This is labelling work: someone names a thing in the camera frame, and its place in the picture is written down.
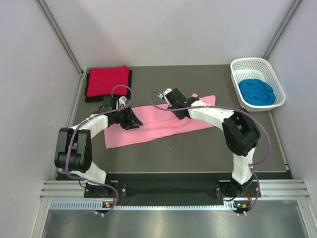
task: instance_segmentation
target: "white plastic basket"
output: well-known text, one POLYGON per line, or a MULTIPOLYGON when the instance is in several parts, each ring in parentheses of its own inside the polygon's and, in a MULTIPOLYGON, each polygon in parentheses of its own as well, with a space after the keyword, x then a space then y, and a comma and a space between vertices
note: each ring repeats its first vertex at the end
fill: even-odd
POLYGON ((279 107, 285 102, 285 94, 279 83, 277 76, 271 64, 262 58, 243 58, 234 60, 231 65, 231 79, 234 90, 238 96, 239 103, 242 108, 250 112, 268 111, 279 107), (273 88, 276 96, 274 104, 268 106, 255 106, 247 103, 240 92, 238 83, 245 79, 257 78, 273 88))

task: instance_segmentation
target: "gray table surface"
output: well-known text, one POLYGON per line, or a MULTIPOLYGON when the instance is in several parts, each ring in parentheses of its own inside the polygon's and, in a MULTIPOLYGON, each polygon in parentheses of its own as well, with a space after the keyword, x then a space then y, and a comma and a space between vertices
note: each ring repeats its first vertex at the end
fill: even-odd
MULTIPOLYGON (((186 65, 130 67, 135 99, 132 107, 149 105, 147 92, 162 92, 178 88, 186 97, 197 93, 200 97, 215 95, 217 105, 239 107, 234 91, 229 65, 186 65)), ((75 124, 80 123, 102 102, 85 103, 84 82, 75 124)), ((163 103, 153 95, 153 101, 163 103)), ((268 112, 252 113, 266 128, 272 140, 272 156, 256 171, 286 171, 281 151, 268 112)), ((92 141, 93 161, 107 172, 231 172, 233 155, 226 146, 223 132, 216 127, 168 136, 146 143, 106 149, 101 132, 92 141)), ((262 133, 254 154, 254 162, 267 153, 267 143, 262 133)))
POLYGON ((308 238, 297 201, 259 201, 247 217, 232 211, 114 211, 103 219, 85 214, 67 224, 82 212, 50 210, 42 237, 308 238))

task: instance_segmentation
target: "pink cloth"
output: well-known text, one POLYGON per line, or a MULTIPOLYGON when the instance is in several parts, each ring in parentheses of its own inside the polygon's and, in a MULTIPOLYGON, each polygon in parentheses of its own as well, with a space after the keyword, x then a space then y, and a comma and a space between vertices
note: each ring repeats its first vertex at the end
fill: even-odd
MULTIPOLYGON (((201 98, 205 103, 215 104, 214 95, 201 98)), ((158 105, 167 108, 167 104, 158 105)), ((155 140, 169 135, 201 130, 213 125, 201 120, 184 118, 179 120, 172 112, 156 109, 153 106, 132 109, 136 117, 143 123, 138 129, 124 130, 119 124, 105 130, 106 148, 115 148, 155 140)))

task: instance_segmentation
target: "red cloth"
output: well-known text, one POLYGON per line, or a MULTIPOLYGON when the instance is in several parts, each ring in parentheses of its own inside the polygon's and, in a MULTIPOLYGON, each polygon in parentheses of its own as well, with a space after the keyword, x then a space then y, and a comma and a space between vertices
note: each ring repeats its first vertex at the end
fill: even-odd
MULTIPOLYGON (((88 97, 111 94, 112 89, 120 84, 128 85, 129 68, 120 66, 115 68, 92 68, 90 71, 88 97)), ((114 91, 116 95, 127 95, 127 88, 119 87, 114 91)))

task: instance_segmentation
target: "crumpled blue cloth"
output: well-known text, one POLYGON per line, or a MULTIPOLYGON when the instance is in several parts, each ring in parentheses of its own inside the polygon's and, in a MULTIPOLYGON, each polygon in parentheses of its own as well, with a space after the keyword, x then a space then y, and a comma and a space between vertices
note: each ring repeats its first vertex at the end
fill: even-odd
POLYGON ((267 106, 275 102, 272 87, 259 79, 245 79, 238 86, 243 99, 251 105, 267 106))

